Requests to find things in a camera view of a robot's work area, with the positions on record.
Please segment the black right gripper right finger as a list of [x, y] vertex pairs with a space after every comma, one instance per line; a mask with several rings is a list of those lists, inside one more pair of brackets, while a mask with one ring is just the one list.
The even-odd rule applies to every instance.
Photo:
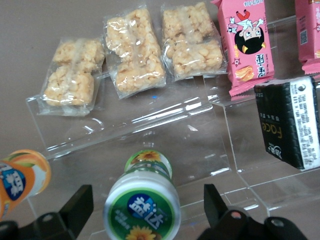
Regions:
[[210, 227], [199, 240], [300, 239], [300, 229], [287, 218], [272, 216], [260, 223], [244, 210], [228, 207], [213, 184], [204, 185], [204, 212]]

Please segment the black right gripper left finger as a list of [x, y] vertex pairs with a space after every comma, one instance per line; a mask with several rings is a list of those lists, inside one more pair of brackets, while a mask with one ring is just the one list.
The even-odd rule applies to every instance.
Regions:
[[19, 227], [15, 221], [0, 222], [2, 240], [75, 240], [94, 209], [93, 188], [82, 185], [58, 212], [48, 212]]

